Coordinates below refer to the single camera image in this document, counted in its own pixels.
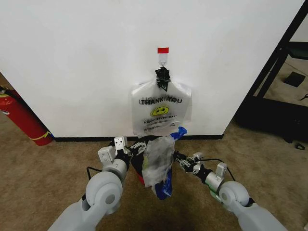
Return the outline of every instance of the blue object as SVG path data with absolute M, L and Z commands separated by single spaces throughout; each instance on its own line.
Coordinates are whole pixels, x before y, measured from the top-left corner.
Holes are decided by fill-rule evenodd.
M 165 200 L 172 194 L 172 168 L 168 171 L 165 183 L 155 185 L 156 195 L 160 200 Z
M 171 133 L 170 136 L 172 136 L 173 139 L 178 140 L 186 133 L 187 133 L 187 130 L 185 128 L 179 127 L 179 131 Z

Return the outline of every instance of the plastic bag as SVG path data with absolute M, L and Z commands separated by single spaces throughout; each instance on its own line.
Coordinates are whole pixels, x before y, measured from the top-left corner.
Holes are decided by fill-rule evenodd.
M 146 187 L 159 184 L 166 179 L 171 169 L 175 140 L 162 136 L 149 141 L 144 152 L 142 176 Z
M 169 70 L 156 70 L 157 78 L 131 92 L 133 132 L 166 135 L 183 123 L 191 101 L 191 89 L 170 81 Z
M 145 187 L 152 187 L 156 196 L 164 200 L 172 194 L 172 169 L 175 141 L 187 130 L 179 127 L 178 132 L 149 141 L 143 155 L 142 176 Z

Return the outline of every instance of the white wall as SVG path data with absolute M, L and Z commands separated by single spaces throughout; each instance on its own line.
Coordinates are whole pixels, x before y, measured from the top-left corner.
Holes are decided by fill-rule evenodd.
M 56 137 L 133 135 L 132 85 L 193 90 L 189 135 L 222 134 L 303 0 L 2 0 L 0 71 Z

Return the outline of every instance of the red label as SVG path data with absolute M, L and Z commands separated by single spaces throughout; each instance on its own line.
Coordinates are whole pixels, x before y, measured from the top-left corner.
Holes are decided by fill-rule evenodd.
M 166 48 L 157 48 L 158 54 L 168 54 L 169 53 L 169 47 Z

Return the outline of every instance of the yellow band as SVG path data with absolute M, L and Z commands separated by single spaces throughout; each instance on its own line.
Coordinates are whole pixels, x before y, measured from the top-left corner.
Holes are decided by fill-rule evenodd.
M 39 139 L 46 138 L 48 136 L 48 134 L 51 134 L 51 133 L 47 131 L 44 135 L 42 135 L 42 136 L 40 136 L 38 138 L 34 138 L 34 139 L 30 138 L 30 139 L 33 140 L 33 141 L 37 141 Z

